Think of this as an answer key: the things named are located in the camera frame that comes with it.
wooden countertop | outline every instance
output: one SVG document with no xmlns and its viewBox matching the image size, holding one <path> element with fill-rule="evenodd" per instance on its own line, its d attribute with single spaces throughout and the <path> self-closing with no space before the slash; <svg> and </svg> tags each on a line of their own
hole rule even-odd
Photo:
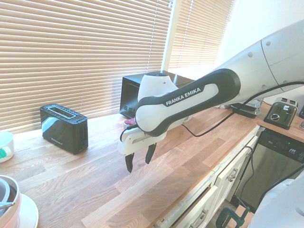
<svg viewBox="0 0 304 228">
<path fill-rule="evenodd" d="M 41 131 L 17 134 L 15 156 L 2 163 L 0 173 L 17 180 L 23 194 L 39 210 L 39 228 L 146 228 L 182 199 L 257 124 L 304 142 L 303 119 L 292 128 L 234 114 L 203 137 L 192 137 L 182 126 L 158 143 L 152 161 L 137 152 L 130 174 L 117 151 L 123 130 L 121 115 L 89 120 L 89 148 L 72 155 L 44 140 Z M 218 123 L 229 110 L 211 108 L 186 125 L 199 134 Z"/>
</svg>

toaster slot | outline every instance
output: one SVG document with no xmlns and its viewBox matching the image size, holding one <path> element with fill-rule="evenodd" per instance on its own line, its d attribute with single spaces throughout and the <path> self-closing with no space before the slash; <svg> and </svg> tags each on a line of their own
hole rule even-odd
<svg viewBox="0 0 304 228">
<path fill-rule="evenodd" d="M 52 112 L 54 112 L 54 113 L 56 113 L 58 115 L 61 115 L 64 118 L 67 118 L 67 119 L 72 119 L 73 117 L 75 117 L 74 114 L 69 113 L 69 112 L 67 112 L 67 111 L 65 111 L 65 110 L 63 110 L 61 108 L 55 107 L 55 106 L 49 107 L 48 110 L 50 110 L 50 111 L 52 111 Z"/>
</svg>

cabinet handle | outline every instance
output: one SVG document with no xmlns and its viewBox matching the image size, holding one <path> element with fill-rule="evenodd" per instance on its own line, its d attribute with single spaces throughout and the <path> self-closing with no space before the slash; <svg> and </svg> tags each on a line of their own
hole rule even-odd
<svg viewBox="0 0 304 228">
<path fill-rule="evenodd" d="M 231 172 L 231 174 L 229 176 L 227 176 L 227 179 L 229 182 L 232 182 L 233 179 L 236 178 L 236 173 L 238 172 L 238 169 L 233 169 L 233 171 Z"/>
</svg>

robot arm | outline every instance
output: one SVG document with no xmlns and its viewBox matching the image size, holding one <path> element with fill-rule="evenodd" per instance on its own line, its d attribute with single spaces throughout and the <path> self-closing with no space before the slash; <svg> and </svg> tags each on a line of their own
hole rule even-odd
<svg viewBox="0 0 304 228">
<path fill-rule="evenodd" d="M 304 20 L 246 48 L 206 76 L 180 89 L 168 76 L 145 75 L 139 89 L 137 128 L 123 133 L 118 151 L 131 172 L 134 152 L 149 147 L 149 163 L 157 142 L 170 130 L 204 109 L 243 102 L 288 82 L 304 81 Z M 278 88 L 276 95 L 297 86 Z"/>
</svg>

window blinds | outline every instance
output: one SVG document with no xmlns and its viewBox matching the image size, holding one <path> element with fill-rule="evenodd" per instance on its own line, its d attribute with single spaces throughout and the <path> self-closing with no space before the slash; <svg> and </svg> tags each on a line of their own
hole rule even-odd
<svg viewBox="0 0 304 228">
<path fill-rule="evenodd" d="M 1 0 L 0 130 L 40 128 L 39 108 L 118 112 L 125 75 L 160 70 L 170 0 Z"/>
<path fill-rule="evenodd" d="M 169 70 L 192 79 L 213 69 L 232 0 L 182 0 Z"/>
</svg>

